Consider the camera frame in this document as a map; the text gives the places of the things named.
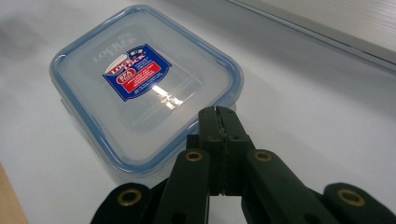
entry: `blue lid rim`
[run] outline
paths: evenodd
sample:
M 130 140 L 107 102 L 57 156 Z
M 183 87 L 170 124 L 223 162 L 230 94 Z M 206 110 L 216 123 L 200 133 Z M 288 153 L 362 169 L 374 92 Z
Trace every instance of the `blue lid rim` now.
M 99 144 L 103 152 L 105 152 L 107 158 L 111 161 L 111 163 L 117 167 L 119 170 L 125 172 L 125 173 L 131 173 L 131 174 L 136 174 L 136 175 L 144 175 L 147 173 L 152 172 L 156 168 L 158 168 L 158 165 L 161 161 L 164 161 L 166 157 L 168 157 L 172 152 L 182 144 L 185 139 L 187 134 L 191 134 L 197 130 L 197 120 L 193 122 L 193 124 L 184 130 L 177 138 L 175 138 L 168 146 L 166 146 L 160 153 L 158 153 L 156 156 L 154 156 L 150 161 L 140 164 L 140 165 L 132 165 L 129 163 L 124 162 L 114 151 L 114 149 L 111 147 L 111 145 L 107 142 L 106 137 L 104 133 L 100 130 L 98 127 L 97 123 L 94 121 L 93 117 L 90 116 L 88 111 L 84 108 L 82 103 L 78 100 L 77 96 L 72 92 L 72 90 L 69 88 L 65 80 L 62 78 L 62 76 L 59 73 L 59 66 L 62 63 L 62 60 L 64 57 L 66 57 L 70 52 L 73 50 L 77 49 L 81 45 L 83 45 L 85 42 L 87 42 L 89 39 L 93 38 L 94 36 L 100 34 L 103 32 L 107 27 L 113 25 L 117 21 L 121 20 L 125 16 L 128 16 L 129 14 L 136 13 L 136 12 L 148 12 L 152 16 L 156 17 L 158 20 L 161 22 L 165 23 L 168 25 L 170 28 L 173 30 L 177 31 L 179 34 L 185 36 L 188 38 L 193 44 L 199 46 L 201 49 L 205 50 L 207 53 L 209 53 L 211 56 L 213 56 L 218 62 L 220 62 L 227 72 L 230 74 L 233 80 L 233 84 L 228 89 L 224 95 L 222 95 L 215 103 L 214 105 L 223 105 L 223 106 L 231 106 L 232 104 L 235 103 L 236 99 L 239 97 L 239 94 L 242 90 L 243 86 L 243 74 L 238 66 L 230 57 L 222 53 L 220 50 L 216 49 L 215 47 L 211 46 L 207 42 L 205 42 L 203 39 L 198 37 L 197 35 L 191 33 L 190 31 L 186 30 L 185 28 L 181 27 L 179 24 L 176 22 L 172 21 L 168 17 L 164 16 L 161 12 L 157 11 L 156 9 L 149 7 L 149 6 L 144 6 L 144 5 L 138 5 L 138 6 L 132 6 L 132 7 L 127 7 L 124 10 L 120 11 L 117 13 L 115 16 L 111 17 L 107 21 L 101 23 L 97 27 L 93 28 L 90 30 L 87 34 L 70 44 L 69 46 L 65 47 L 62 49 L 52 60 L 51 65 L 50 65 L 50 74 L 51 76 L 57 81 L 59 87 L 62 89 L 64 94 L 68 97 L 68 100 L 70 103 L 74 106 L 74 108 L 77 110 L 78 115 L 81 117 L 82 120 L 84 120 L 86 127 L 89 129 L 91 132 L 92 136 L 95 138 L 95 141 Z

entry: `transparent lid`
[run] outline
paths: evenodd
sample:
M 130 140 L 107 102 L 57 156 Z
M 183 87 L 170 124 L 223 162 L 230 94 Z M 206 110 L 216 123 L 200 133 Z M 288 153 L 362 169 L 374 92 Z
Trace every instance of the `transparent lid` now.
M 198 111 L 233 105 L 243 84 L 233 60 L 148 6 L 61 50 L 50 73 L 106 161 L 134 174 L 167 161 Z

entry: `white tabletop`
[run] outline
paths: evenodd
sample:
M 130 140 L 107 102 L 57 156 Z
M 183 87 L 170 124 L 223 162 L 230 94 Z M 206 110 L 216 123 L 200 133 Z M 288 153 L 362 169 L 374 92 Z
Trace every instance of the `white tabletop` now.
M 0 162 L 30 223 L 89 223 L 117 184 L 50 81 L 52 57 L 121 9 L 156 7 L 234 58 L 237 114 L 311 189 L 347 182 L 396 212 L 396 76 L 227 1 L 0 3 Z M 245 223 L 239 198 L 209 223 Z

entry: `logo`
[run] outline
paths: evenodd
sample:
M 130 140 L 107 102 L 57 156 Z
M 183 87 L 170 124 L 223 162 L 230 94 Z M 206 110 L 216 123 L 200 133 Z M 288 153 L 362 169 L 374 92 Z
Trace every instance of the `logo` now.
M 120 51 L 122 52 L 123 50 L 126 50 L 127 47 L 131 46 L 135 41 L 136 39 L 132 36 L 131 33 L 119 35 L 117 41 L 107 46 L 97 55 L 93 56 L 92 60 L 95 63 L 99 63 L 103 58 L 107 56 L 114 57 L 114 55 L 119 54 Z
M 128 50 L 117 58 L 103 77 L 123 101 L 138 97 L 160 82 L 172 66 L 149 45 Z

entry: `brass insert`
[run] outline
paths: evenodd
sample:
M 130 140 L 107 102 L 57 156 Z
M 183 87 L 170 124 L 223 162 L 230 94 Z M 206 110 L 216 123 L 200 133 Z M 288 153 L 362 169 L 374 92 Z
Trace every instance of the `brass insert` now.
M 337 193 L 341 200 L 350 205 L 362 207 L 366 204 L 366 201 L 364 201 L 363 197 L 353 190 L 339 189 Z
M 138 189 L 126 189 L 117 198 L 117 202 L 122 206 L 131 206 L 136 204 L 142 198 L 142 193 Z
M 202 157 L 202 154 L 196 151 L 192 151 L 186 154 L 186 159 L 188 161 L 200 161 Z
M 271 161 L 272 156 L 269 153 L 263 152 L 263 151 L 258 151 L 254 154 L 254 158 L 256 158 L 259 161 Z

